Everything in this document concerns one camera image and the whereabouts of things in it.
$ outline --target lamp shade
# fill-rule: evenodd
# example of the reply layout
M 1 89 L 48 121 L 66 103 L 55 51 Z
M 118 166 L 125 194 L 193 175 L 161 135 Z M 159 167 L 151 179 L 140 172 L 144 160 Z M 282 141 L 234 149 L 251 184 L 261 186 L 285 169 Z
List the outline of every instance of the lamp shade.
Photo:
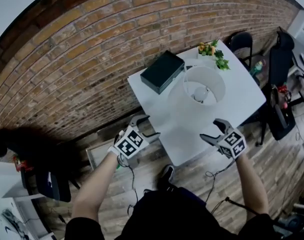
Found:
M 209 90 L 203 102 L 194 99 L 195 90 L 200 87 Z M 200 133 L 215 120 L 215 108 L 225 93 L 224 80 L 215 69 L 193 66 L 184 72 L 168 95 L 171 117 L 186 130 Z

